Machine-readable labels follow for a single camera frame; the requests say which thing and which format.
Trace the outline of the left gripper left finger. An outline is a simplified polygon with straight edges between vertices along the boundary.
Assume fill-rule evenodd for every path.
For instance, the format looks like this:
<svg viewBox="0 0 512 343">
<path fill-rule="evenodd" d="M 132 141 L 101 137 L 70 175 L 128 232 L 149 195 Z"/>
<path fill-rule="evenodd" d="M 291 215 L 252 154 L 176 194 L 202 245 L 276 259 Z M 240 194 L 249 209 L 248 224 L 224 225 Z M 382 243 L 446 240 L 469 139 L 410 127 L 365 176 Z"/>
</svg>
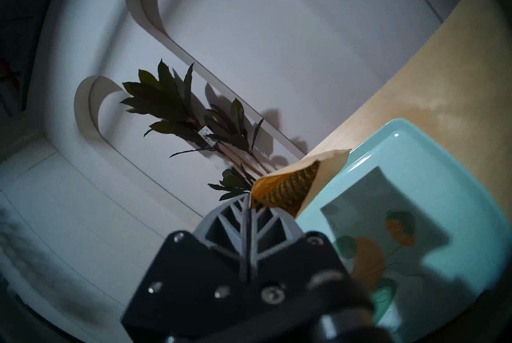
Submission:
<svg viewBox="0 0 512 343">
<path fill-rule="evenodd" d="M 165 239 L 122 318 L 132 341 L 198 341 L 247 316 L 249 194 Z"/>
</svg>

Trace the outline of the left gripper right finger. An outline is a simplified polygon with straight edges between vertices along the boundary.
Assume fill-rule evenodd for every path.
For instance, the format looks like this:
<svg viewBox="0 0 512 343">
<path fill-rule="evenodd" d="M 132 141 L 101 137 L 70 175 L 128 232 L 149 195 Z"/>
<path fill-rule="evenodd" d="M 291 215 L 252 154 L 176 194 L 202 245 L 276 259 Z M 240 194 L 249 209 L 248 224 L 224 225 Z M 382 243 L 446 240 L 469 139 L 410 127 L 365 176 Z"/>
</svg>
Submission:
<svg viewBox="0 0 512 343">
<path fill-rule="evenodd" d="M 287 212 L 257 206 L 249 211 L 249 314 L 275 309 L 292 319 L 373 316 L 370 298 L 324 234 L 304 233 Z"/>
</svg>

